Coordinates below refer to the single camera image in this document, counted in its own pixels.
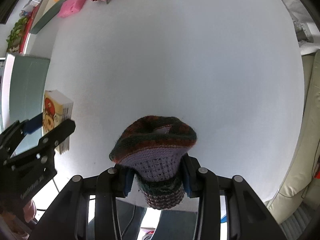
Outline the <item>green potted plant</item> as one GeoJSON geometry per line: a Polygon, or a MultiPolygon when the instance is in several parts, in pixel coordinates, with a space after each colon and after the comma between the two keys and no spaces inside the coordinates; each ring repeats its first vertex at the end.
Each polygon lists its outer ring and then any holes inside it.
{"type": "Polygon", "coordinates": [[[25,35],[25,28],[27,26],[28,21],[29,21],[28,17],[22,16],[15,23],[14,27],[10,31],[9,36],[6,39],[8,53],[15,53],[19,51],[20,45],[25,35]]]}

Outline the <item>white grey cushion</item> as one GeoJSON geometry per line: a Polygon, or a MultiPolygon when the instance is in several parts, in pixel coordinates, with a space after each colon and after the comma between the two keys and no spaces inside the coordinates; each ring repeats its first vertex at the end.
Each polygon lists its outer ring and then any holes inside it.
{"type": "Polygon", "coordinates": [[[319,50],[319,29],[301,0],[282,0],[295,28],[301,55],[319,50]]]}

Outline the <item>yellow cartoon tissue pack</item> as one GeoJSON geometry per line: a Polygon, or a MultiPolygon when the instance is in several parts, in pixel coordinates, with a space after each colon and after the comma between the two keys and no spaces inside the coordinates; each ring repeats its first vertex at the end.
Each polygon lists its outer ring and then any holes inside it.
{"type": "Polygon", "coordinates": [[[72,117],[73,101],[58,90],[44,92],[42,134],[45,135],[72,117]]]}

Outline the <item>near grey storage box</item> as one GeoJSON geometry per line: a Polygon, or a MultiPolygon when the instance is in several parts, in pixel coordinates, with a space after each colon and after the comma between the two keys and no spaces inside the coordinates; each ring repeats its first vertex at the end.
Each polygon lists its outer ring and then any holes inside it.
{"type": "Polygon", "coordinates": [[[7,53],[1,68],[1,125],[32,119],[42,112],[50,59],[7,53]]]}

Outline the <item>purple multicolour knitted hat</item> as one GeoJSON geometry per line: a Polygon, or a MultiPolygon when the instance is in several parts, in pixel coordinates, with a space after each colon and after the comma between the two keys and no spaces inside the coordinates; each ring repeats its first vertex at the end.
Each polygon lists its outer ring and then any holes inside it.
{"type": "Polygon", "coordinates": [[[151,208],[170,209],[183,199],[178,168],[196,141],[196,132],[179,118],[149,115],[125,129],[109,158],[135,171],[151,208]]]}

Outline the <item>cream sofa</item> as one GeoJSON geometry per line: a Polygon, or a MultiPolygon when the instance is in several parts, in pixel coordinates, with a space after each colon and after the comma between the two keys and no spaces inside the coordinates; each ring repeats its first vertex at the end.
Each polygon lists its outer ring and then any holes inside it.
{"type": "Polygon", "coordinates": [[[304,111],[299,138],[286,177],[267,209],[277,223],[287,220],[303,202],[319,159],[319,51],[302,57],[304,111]]]}

